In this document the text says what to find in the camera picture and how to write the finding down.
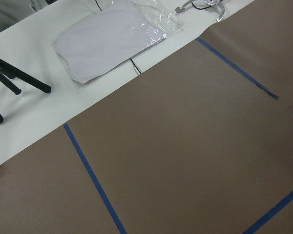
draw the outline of white table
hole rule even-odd
[[[224,0],[225,17],[252,1]],[[161,3],[174,12],[185,0]],[[59,0],[0,33],[0,58],[52,87],[48,95],[15,79],[22,89],[22,94],[15,96],[0,83],[0,112],[4,117],[0,165],[137,76],[129,61],[83,86],[69,78],[52,42],[58,33],[92,12],[99,12],[94,0]],[[142,71],[197,38],[216,22],[218,14],[189,9],[176,17],[183,23],[181,31],[134,58]]]

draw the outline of clear plastic object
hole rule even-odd
[[[156,0],[113,0],[61,32],[54,49],[80,83],[101,76],[180,27]]]

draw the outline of tripod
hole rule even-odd
[[[26,83],[36,87],[37,89],[40,89],[47,94],[51,92],[51,87],[49,85],[42,83],[41,81],[33,78],[32,76],[0,59],[0,82],[4,84],[8,89],[10,89],[13,93],[18,95],[21,93],[21,89],[19,89],[9,80],[14,79],[15,77],[25,81]],[[2,122],[3,117],[0,114],[0,123]]]

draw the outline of black cable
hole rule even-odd
[[[130,61],[132,62],[132,64],[134,65],[134,67],[137,69],[137,71],[139,72],[139,74],[141,74],[142,72],[139,70],[139,68],[137,67],[137,65],[134,63],[134,61],[130,58]]]
[[[196,5],[194,5],[194,3],[193,2],[191,2],[191,4],[192,4],[192,6],[195,8],[195,9],[197,9],[197,10],[205,10],[205,9],[207,9],[207,8],[210,8],[211,6],[207,6],[207,7],[204,7],[204,8],[198,8]]]
[[[101,9],[101,7],[99,6],[97,0],[95,0],[95,1],[96,1],[96,4],[97,4],[98,8],[100,9],[100,11],[102,11],[102,9]]]

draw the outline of blue tape line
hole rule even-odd
[[[279,96],[271,92],[269,89],[267,89],[264,85],[259,83],[257,80],[255,80],[253,77],[251,77],[248,73],[243,71],[241,68],[239,68],[237,65],[235,65],[233,62],[231,62],[229,59],[227,59],[225,56],[220,54],[216,49],[211,47],[207,42],[204,40],[197,38],[198,42],[200,42],[202,45],[204,45],[207,49],[209,49],[213,54],[215,54],[217,57],[219,57],[222,61],[224,61],[226,64],[228,64],[230,67],[232,67],[234,70],[236,70],[238,73],[243,75],[246,79],[248,79],[253,84],[257,85],[259,88],[264,90],[267,94],[272,96],[273,98],[277,99]]]
[[[268,211],[263,217],[255,222],[249,229],[243,234],[253,234],[262,226],[264,226],[271,218],[273,218],[280,210],[286,207],[291,201],[293,201],[293,191],[281,200],[275,207]]]
[[[86,168],[86,170],[87,170],[90,178],[92,179],[92,182],[93,182],[94,186],[98,190],[98,192],[99,192],[99,194],[101,196],[102,201],[104,202],[104,204],[105,204],[108,212],[112,216],[112,219],[113,219],[114,223],[116,224],[119,232],[121,234],[127,234],[124,226],[122,225],[120,219],[118,218],[118,216],[117,216],[114,208],[112,207],[112,204],[108,200],[108,198],[107,198],[107,196],[106,196],[106,194],[105,194],[105,192],[104,192],[104,190],[103,190],[103,188],[102,188],[99,180],[97,179],[96,175],[94,174],[94,172],[93,172],[93,170],[92,170],[92,168],[91,168],[91,166],[90,166],[87,158],[85,157],[82,149],[80,148],[80,146],[79,146],[77,140],[75,139],[72,131],[70,130],[68,124],[66,123],[63,126],[64,126],[64,128],[65,128],[65,130],[66,130],[66,132],[67,132],[67,134],[68,134],[68,136],[70,138],[70,140],[72,141],[72,143],[73,143],[73,145],[74,145],[74,147],[75,147],[75,149],[76,149],[76,151],[77,151],[80,159],[82,160],[82,162],[84,164],[84,167]]]

